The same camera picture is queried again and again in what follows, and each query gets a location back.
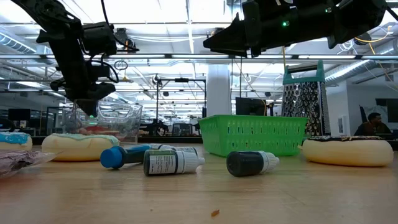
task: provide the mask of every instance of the foam donut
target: foam donut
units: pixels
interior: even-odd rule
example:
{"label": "foam donut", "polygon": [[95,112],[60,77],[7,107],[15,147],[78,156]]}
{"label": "foam donut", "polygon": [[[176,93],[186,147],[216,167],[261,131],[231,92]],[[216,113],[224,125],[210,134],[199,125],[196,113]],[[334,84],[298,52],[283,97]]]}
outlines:
{"label": "foam donut", "polygon": [[26,133],[0,132],[0,149],[32,150],[32,138]]}
{"label": "foam donut", "polygon": [[42,151],[56,153],[55,161],[98,161],[105,149],[118,145],[114,136],[52,134],[44,139]]}
{"label": "foam donut", "polygon": [[391,145],[373,136],[314,137],[302,149],[309,161],[341,166],[381,167],[394,158]]}

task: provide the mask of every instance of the green plastic basket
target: green plastic basket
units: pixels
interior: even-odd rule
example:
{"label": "green plastic basket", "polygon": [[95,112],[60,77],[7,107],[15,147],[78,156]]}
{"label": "green plastic basket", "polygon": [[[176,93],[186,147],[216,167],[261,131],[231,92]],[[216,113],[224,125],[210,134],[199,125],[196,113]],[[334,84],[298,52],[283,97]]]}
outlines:
{"label": "green plastic basket", "polygon": [[232,151],[266,151],[294,156],[308,118],[215,115],[199,120],[205,149],[226,157]]}

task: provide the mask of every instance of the crumb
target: crumb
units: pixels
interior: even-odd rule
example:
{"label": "crumb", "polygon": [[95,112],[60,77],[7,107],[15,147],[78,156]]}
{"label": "crumb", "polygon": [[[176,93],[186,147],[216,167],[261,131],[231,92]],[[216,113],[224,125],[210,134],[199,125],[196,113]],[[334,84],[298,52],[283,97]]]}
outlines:
{"label": "crumb", "polygon": [[217,216],[218,214],[220,214],[220,210],[219,210],[219,209],[214,210],[214,211],[211,213],[211,217],[215,217],[215,216]]}

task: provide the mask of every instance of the man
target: man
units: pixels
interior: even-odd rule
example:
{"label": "man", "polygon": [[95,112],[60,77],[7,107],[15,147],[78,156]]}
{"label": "man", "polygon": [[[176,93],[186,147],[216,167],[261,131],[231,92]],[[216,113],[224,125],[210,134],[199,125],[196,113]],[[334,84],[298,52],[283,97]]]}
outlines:
{"label": "man", "polygon": [[361,124],[355,132],[355,136],[375,136],[376,134],[391,134],[386,124],[381,122],[379,113],[371,113],[368,116],[368,122]]}

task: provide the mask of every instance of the green grater handle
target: green grater handle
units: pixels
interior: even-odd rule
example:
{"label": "green grater handle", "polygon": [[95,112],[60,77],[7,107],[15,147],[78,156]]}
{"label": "green grater handle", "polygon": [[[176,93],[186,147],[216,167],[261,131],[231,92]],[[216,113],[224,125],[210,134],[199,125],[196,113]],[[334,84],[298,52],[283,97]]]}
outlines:
{"label": "green grater handle", "polygon": [[289,73],[289,66],[286,66],[283,85],[303,82],[325,82],[325,70],[323,68],[323,61],[318,61],[317,74],[314,77],[293,78]]}

